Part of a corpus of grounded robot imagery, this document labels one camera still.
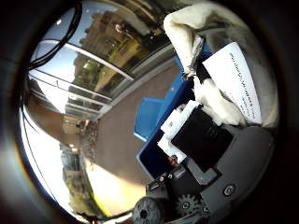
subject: black cable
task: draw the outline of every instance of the black cable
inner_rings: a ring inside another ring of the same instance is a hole
[[[102,222],[110,221],[111,219],[116,219],[116,218],[119,218],[119,217],[124,217],[124,216],[126,216],[126,215],[128,215],[128,214],[130,214],[132,212],[133,212],[133,209],[125,211],[123,213],[119,213],[119,214],[117,214],[115,216],[111,216],[111,217],[98,217],[97,220],[98,221],[102,221]]]
[[[45,63],[47,63],[49,60],[51,60],[55,54],[58,52],[58,50],[60,50],[65,43],[68,42],[68,40],[73,36],[73,34],[76,32],[79,22],[81,20],[81,16],[82,16],[82,4],[78,3],[75,5],[75,12],[74,12],[74,16],[72,18],[72,21],[70,22],[67,32],[65,34],[65,36],[59,41],[59,43],[57,45],[55,45],[50,51],[48,51],[46,54],[44,54],[43,56],[34,59],[33,61],[31,61],[29,63],[28,66],[28,70],[33,70],[39,66],[44,65]]]

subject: white cloth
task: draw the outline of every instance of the white cloth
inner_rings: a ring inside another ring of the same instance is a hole
[[[192,29],[201,29],[214,18],[222,18],[231,24],[247,28],[233,12],[218,4],[203,1],[168,14],[164,19],[164,29],[181,60],[184,72],[190,73],[192,61]]]

